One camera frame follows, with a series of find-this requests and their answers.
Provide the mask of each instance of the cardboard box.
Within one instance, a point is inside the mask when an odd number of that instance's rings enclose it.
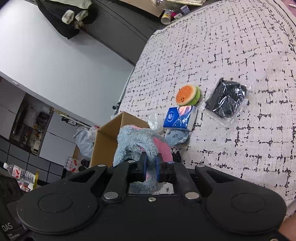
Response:
[[[113,166],[113,158],[118,146],[117,136],[120,128],[126,125],[149,128],[147,122],[127,112],[121,112],[113,120],[98,129],[90,167],[98,164]]]

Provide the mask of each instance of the hamburger plush toy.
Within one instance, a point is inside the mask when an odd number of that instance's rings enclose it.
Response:
[[[183,86],[177,93],[177,105],[196,105],[200,99],[200,89],[192,85]]]

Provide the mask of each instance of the plastic bottle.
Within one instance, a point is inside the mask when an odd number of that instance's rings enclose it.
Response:
[[[28,171],[26,171],[16,165],[13,165],[13,164],[4,163],[3,167],[13,177],[20,179],[20,180],[24,180],[25,182],[27,182],[29,184],[29,186],[28,186],[29,189],[31,189],[31,190],[33,189],[35,178],[36,178],[36,176],[33,173],[28,172]]]

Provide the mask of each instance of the patterned tablecloth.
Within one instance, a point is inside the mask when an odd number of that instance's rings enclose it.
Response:
[[[165,115],[185,84],[209,96],[220,77],[252,86],[228,130],[199,112],[179,145],[187,168],[203,163],[296,198],[296,18],[279,0],[222,0],[155,32],[120,106]]]

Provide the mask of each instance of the screw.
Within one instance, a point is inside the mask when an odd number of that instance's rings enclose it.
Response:
[[[185,194],[185,197],[186,197],[187,199],[192,200],[192,199],[197,199],[197,198],[199,198],[200,195],[199,195],[198,193],[196,193],[196,192],[188,192],[188,193]]]
[[[155,197],[150,197],[150,198],[148,198],[148,201],[155,202],[156,201],[156,198]]]
[[[106,199],[115,199],[117,197],[118,197],[118,193],[116,193],[116,192],[106,192],[104,194],[104,198],[106,198]]]

